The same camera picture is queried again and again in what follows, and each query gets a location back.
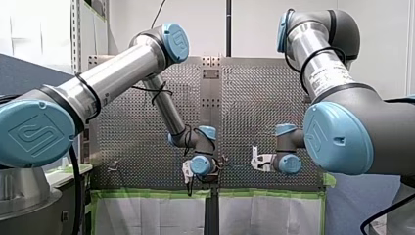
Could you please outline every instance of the white wall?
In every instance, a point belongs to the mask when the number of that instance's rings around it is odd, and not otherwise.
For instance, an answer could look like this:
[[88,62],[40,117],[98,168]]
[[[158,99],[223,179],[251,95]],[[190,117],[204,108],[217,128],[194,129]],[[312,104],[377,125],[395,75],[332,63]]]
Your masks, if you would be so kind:
[[[161,0],[110,0],[109,52],[128,48],[131,38],[150,28]],[[186,30],[191,55],[225,52],[224,0],[167,0],[155,25],[178,23]]]
[[361,35],[351,75],[374,86],[383,98],[406,94],[411,1],[339,0],[339,9],[354,17]]
[[277,53],[280,17],[296,11],[337,9],[337,0],[234,0],[232,56],[283,58]]
[[0,53],[72,72],[70,0],[0,0]]

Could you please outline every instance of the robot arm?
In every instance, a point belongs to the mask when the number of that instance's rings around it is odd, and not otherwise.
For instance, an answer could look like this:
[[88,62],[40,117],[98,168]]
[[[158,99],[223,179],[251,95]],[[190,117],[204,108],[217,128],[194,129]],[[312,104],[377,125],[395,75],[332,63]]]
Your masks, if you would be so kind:
[[[62,85],[45,85],[1,106],[0,165],[39,167],[57,160],[114,98],[140,80],[157,85],[157,74],[186,60],[188,53],[184,30],[164,24],[138,34],[129,49]],[[157,99],[165,107],[162,116],[177,115],[171,100],[162,97]],[[170,132],[181,131],[179,118],[164,120]]]
[[350,175],[413,175],[415,107],[384,102],[371,86],[351,78],[346,67],[357,58],[359,32],[350,15],[289,11],[278,49],[297,65],[312,100],[303,140],[318,165]]

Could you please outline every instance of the black cable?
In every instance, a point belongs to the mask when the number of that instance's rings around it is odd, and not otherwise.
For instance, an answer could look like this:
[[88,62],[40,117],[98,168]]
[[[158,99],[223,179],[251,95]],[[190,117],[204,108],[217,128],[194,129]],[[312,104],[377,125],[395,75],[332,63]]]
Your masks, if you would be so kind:
[[69,148],[69,157],[73,167],[73,179],[75,184],[75,219],[73,223],[72,235],[77,235],[80,227],[81,210],[82,210],[82,180],[77,163],[76,153],[73,146]]
[[173,92],[172,91],[170,91],[170,90],[164,90],[164,88],[165,88],[166,85],[167,85],[167,83],[166,82],[163,82],[162,85],[160,86],[160,88],[158,90],[146,89],[146,88],[142,88],[142,87],[138,87],[138,86],[131,86],[131,88],[138,89],[138,90],[142,90],[142,91],[157,92],[156,95],[154,95],[153,96],[153,99],[152,99],[152,105],[154,106],[156,98],[162,92],[168,93],[170,96],[173,95]]
[[415,100],[412,98],[397,98],[397,99],[389,99],[384,100],[386,103],[408,103],[408,104],[415,104]]
[[5,96],[0,96],[0,105],[2,104],[6,104],[16,98],[18,98],[21,95],[5,95]]
[[187,196],[192,197],[193,195],[193,181],[195,180],[195,175],[190,179],[189,183],[186,184]]
[[101,113],[101,109],[102,109],[102,107],[101,107],[101,99],[100,99],[100,97],[98,96],[98,94],[97,94],[97,92],[95,92],[95,90],[94,90],[94,88],[92,88],[89,84],[88,84],[88,82],[86,82],[86,80],[84,80],[81,76],[81,73],[80,72],[77,72],[76,74],[75,74],[75,76],[76,76],[76,78],[78,78],[79,79],[79,81],[80,82],[82,82],[82,84],[84,84],[87,88],[88,88],[88,90],[91,92],[91,94],[94,96],[94,99],[95,99],[95,106],[96,106],[96,108],[97,108],[97,110],[95,111],[95,114],[92,116],[92,117],[90,117],[90,118],[88,118],[87,120],[86,120],[86,123],[88,123],[89,122],[89,120],[91,120],[91,119],[93,119],[93,118],[96,118],[100,113]]
[[305,91],[305,93],[307,93],[308,94],[308,90],[307,90],[307,88],[305,87],[305,83],[304,83],[304,79],[303,79],[303,77],[304,77],[304,72],[305,72],[305,68],[307,67],[307,65],[308,65],[308,63],[314,58],[314,57],[316,57],[316,56],[318,56],[318,55],[320,55],[321,53],[323,53],[323,52],[325,52],[325,51],[329,51],[329,50],[332,50],[332,51],[335,51],[335,52],[338,52],[342,57],[341,57],[341,60],[342,60],[342,62],[343,62],[343,64],[346,62],[346,54],[345,54],[345,52],[342,50],[342,49],[340,49],[340,48],[337,48],[337,47],[332,47],[332,46],[328,46],[328,47],[324,47],[324,48],[321,48],[321,49],[318,49],[318,50],[316,50],[316,51],[314,51],[314,52],[312,52],[305,60],[304,60],[304,63],[302,63],[302,67],[301,67],[301,70],[300,70],[300,82],[301,82],[301,87],[302,87],[302,89]]
[[203,131],[201,131],[199,128],[194,128],[194,131],[198,131],[199,133],[203,134],[205,138],[210,142],[211,146],[213,147],[213,150],[216,150],[216,145],[214,145],[213,140],[211,140]]
[[184,149],[184,154],[183,157],[186,157],[187,154],[190,151],[190,142],[192,141],[192,126],[190,126],[189,124],[186,124],[186,129],[189,128],[189,131],[187,131],[187,133],[184,136],[184,146],[186,147]]
[[284,48],[284,58],[286,60],[286,63],[288,65],[288,67],[290,67],[291,70],[296,71],[296,72],[300,72],[299,70],[297,70],[293,65],[291,65],[290,60],[288,59],[288,55],[287,55],[287,49],[288,49],[288,29],[289,29],[289,15],[291,12],[294,12],[295,10],[293,8],[290,8],[289,10],[287,10],[286,13],[286,18],[285,18],[285,22],[286,22],[286,31],[285,31],[285,48]]
[[392,211],[394,211],[394,210],[402,207],[403,205],[411,202],[414,199],[415,199],[415,194],[412,194],[412,195],[408,196],[407,198],[399,201],[398,203],[395,203],[395,204],[389,206],[388,208],[386,208],[386,209],[384,209],[382,211],[379,211],[379,212],[375,213],[374,215],[372,215],[368,219],[366,219],[364,222],[362,222],[362,224],[360,225],[360,231],[362,232],[363,235],[367,235],[366,231],[364,230],[364,228],[367,225],[369,225],[375,219],[377,219],[377,218],[379,218],[379,217],[381,217],[381,216],[383,216],[383,215],[385,215],[385,214],[387,214],[389,212],[392,212]]
[[153,23],[152,23],[152,28],[153,28],[153,27],[155,27],[156,20],[157,20],[157,18],[159,17],[159,14],[160,14],[160,12],[161,12],[161,9],[162,9],[162,6],[164,5],[164,3],[165,3],[165,0],[162,0],[162,2],[161,2],[161,4],[160,4],[160,7],[159,7],[159,11],[157,12],[157,14],[156,14],[156,16],[155,16],[155,19],[153,20]]
[[266,163],[263,163],[263,164],[259,164],[258,168],[263,168],[265,165],[271,165],[271,162],[266,162]]

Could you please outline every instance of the label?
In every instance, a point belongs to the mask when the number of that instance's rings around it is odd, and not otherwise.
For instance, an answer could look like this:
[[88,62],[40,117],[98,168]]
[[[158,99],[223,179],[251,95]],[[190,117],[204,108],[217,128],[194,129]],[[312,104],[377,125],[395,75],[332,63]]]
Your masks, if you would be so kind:
[[334,62],[322,67],[308,80],[316,97],[333,87],[355,82],[342,62]]

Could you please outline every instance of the white panel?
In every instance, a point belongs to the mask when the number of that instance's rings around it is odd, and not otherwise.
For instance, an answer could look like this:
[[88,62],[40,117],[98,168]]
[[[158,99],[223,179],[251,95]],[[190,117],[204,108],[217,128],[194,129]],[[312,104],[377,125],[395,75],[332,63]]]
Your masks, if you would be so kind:
[[9,13],[2,9],[0,9],[0,53],[13,56],[11,18]]
[[81,18],[81,68],[82,71],[88,70],[88,56],[96,55],[95,45],[95,12],[86,3],[80,4],[80,18]]
[[36,16],[12,16],[13,56],[39,64],[42,60],[41,21]]
[[283,58],[277,52],[277,32],[280,17],[290,8],[296,11],[336,9],[337,0],[233,1],[232,56]]
[[[160,0],[110,0],[111,54],[125,50],[135,34],[150,28],[160,3]],[[225,0],[167,0],[156,25],[182,25],[189,36],[191,55],[224,54],[225,3]]]
[[339,9],[354,17],[361,35],[351,75],[383,98],[406,93],[409,6],[410,0],[339,0]]
[[408,54],[408,85],[407,94],[415,94],[415,1],[411,1],[410,20],[409,20],[409,54]]
[[72,73],[70,47],[70,1],[43,0],[41,13],[42,65]]
[[94,14],[94,24],[95,24],[95,40],[97,47],[98,55],[107,55],[108,54],[108,28],[107,21],[102,17],[99,17],[98,14]]

